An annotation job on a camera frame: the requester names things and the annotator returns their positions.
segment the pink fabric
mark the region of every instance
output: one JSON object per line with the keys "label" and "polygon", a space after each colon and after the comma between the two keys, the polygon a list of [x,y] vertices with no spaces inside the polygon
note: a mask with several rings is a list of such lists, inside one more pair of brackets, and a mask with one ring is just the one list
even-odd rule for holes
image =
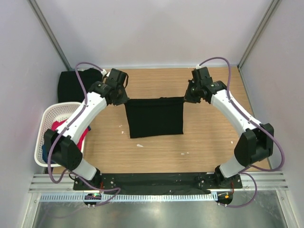
{"label": "pink fabric", "polygon": [[[58,122],[58,121],[55,121],[55,122],[53,122],[53,125],[52,125],[52,130],[54,131],[54,130],[56,130],[61,124],[63,124],[64,122],[65,122],[66,120],[63,120],[63,121],[61,121],[61,122]],[[78,149],[80,149],[81,150],[81,146],[82,146],[82,141],[84,140],[84,138],[85,138],[85,136],[86,136],[86,134],[88,133],[88,128],[86,128],[85,129],[85,131],[83,132],[83,134],[81,135],[81,137],[80,137],[80,139],[79,139],[79,142],[78,142],[78,144],[77,144],[77,147],[78,147]]]}

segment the folded black cloth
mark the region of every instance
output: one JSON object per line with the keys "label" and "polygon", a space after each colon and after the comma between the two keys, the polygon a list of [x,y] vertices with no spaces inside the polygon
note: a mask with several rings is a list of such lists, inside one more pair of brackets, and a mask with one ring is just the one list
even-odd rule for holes
{"label": "folded black cloth", "polygon": [[[80,78],[85,86],[86,92],[94,82],[101,81],[103,76],[99,70],[90,68],[79,71]],[[85,96],[77,79],[75,71],[61,72],[57,88],[58,103],[61,102],[83,102]]]}
{"label": "folded black cloth", "polygon": [[131,138],[183,134],[183,97],[131,99],[125,110]]}

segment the white laundry basket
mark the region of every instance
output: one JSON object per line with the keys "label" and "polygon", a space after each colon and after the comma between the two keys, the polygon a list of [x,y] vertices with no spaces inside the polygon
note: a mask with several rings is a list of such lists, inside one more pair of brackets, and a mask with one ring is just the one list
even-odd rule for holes
{"label": "white laundry basket", "polygon": [[[80,106],[79,102],[65,102],[54,104],[44,111],[40,123],[39,133],[37,137],[36,147],[35,147],[35,161],[38,165],[42,167],[47,167],[42,159],[42,145],[44,144],[43,135],[47,129],[51,129],[53,122],[63,121],[68,119],[72,113]],[[85,139],[82,141],[81,153],[84,151]],[[58,164],[51,164],[51,167],[58,167]]]}

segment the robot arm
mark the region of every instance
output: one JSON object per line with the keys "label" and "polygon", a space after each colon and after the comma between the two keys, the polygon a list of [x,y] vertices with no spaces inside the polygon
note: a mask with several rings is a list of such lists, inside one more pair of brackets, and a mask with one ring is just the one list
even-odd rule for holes
{"label": "robot arm", "polygon": [[52,161],[83,177],[95,187],[99,187],[101,183],[101,173],[83,158],[76,144],[98,113],[110,104],[120,105],[129,100],[123,87],[126,78],[128,78],[126,73],[112,69],[104,83],[95,82],[91,86],[87,93],[87,103],[83,101],[76,111],[55,131],[48,129],[44,134],[46,149],[50,151],[54,140],[78,116],[60,137],[51,158]]}
{"label": "robot arm", "polygon": [[[194,69],[192,76],[193,79],[189,80],[184,100],[190,103],[200,103],[201,98],[203,98],[225,115],[240,137],[232,158],[215,169],[215,176],[218,183],[227,181],[247,166],[271,156],[273,151],[272,140],[257,129],[250,121],[247,121],[232,105],[227,96],[226,85],[221,81],[213,82],[206,67]],[[249,116],[251,121],[263,127],[271,135],[274,134],[274,129],[269,123],[261,124],[261,122],[252,117],[231,94],[230,96],[231,100],[233,100],[241,111]]]}

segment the white enclosure wall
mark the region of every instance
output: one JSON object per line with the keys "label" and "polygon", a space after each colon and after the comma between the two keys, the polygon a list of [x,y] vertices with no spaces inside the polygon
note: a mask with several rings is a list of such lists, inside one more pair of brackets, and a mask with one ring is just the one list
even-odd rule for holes
{"label": "white enclosure wall", "polygon": [[[256,117],[274,126],[275,136],[285,149],[283,172],[301,213],[304,211],[303,11],[303,0],[282,1],[242,68]],[[270,159],[273,167],[280,160],[276,148]]]}
{"label": "white enclosure wall", "polygon": [[[271,0],[37,0],[70,65],[239,63]],[[220,60],[214,64],[223,64]]]}
{"label": "white enclosure wall", "polygon": [[43,111],[57,100],[65,70],[25,0],[0,7],[0,227],[20,227],[35,164],[34,149]]}

